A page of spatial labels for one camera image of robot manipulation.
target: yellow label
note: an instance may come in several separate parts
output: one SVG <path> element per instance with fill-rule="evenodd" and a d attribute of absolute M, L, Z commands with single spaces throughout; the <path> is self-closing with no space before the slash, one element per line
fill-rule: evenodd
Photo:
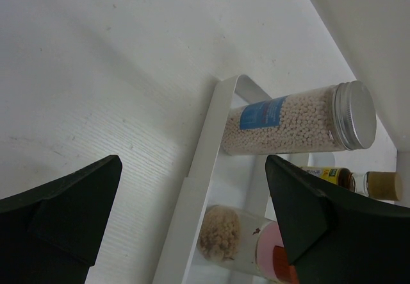
<path fill-rule="evenodd" d="M 341 170 L 334 167 L 301 167 L 301 169 L 335 185 L 338 184 L 338 177 Z"/>

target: white shelf rack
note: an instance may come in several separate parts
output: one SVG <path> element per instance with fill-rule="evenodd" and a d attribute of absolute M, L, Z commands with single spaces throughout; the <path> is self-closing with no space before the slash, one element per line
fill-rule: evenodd
<path fill-rule="evenodd" d="M 205 210 L 223 204 L 275 219 L 265 176 L 267 156 L 229 156 L 220 143 L 231 108 L 269 100 L 248 76 L 226 79 L 215 87 L 190 172 L 184 179 L 154 277 L 154 284 L 266 283 L 208 263 L 197 250 Z M 308 154 L 284 155 L 297 165 Z"/>

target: blue label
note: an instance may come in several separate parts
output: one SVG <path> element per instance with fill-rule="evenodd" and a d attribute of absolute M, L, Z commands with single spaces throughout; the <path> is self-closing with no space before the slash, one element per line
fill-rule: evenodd
<path fill-rule="evenodd" d="M 281 108 L 286 96 L 248 105 L 241 115 L 239 128 L 277 127 L 281 122 Z"/>

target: white wall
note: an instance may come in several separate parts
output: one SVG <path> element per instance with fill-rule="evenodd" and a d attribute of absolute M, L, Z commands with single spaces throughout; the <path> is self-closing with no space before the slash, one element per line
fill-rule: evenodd
<path fill-rule="evenodd" d="M 410 151 L 410 0 L 312 0 L 396 147 Z"/>

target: spice jar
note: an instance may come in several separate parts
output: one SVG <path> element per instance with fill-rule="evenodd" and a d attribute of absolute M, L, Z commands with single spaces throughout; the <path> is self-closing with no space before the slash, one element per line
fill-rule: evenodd
<path fill-rule="evenodd" d="M 376 114 L 360 82 L 340 83 L 232 109 L 222 147 L 230 155 L 369 148 Z"/>
<path fill-rule="evenodd" d="M 354 173 L 344 167 L 300 167 L 302 170 L 330 181 L 331 183 L 341 186 L 347 190 L 355 191 L 356 182 Z"/>
<path fill-rule="evenodd" d="M 198 247 L 205 259 L 230 270 L 277 280 L 274 248 L 283 247 L 275 221 L 228 206 L 204 216 Z"/>

